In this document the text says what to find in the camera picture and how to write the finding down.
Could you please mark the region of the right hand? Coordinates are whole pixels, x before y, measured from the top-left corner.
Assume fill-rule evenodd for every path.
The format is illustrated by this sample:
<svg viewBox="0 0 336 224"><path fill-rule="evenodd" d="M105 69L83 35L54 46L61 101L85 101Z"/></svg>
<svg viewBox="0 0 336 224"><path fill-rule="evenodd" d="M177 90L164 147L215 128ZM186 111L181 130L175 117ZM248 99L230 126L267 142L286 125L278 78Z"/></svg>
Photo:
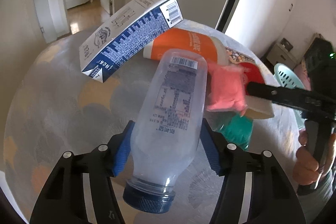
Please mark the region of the right hand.
<svg viewBox="0 0 336 224"><path fill-rule="evenodd" d="M293 168L293 178L299 185L310 185L313 182L317 182L317 179L321 180L331 170L335 161L335 132L330 135L327 157L323 172L320 173L319 163L312 156L312 154L306 149L307 133L305 130L299 132L298 141L301 147L296 152L296 163Z"/></svg>

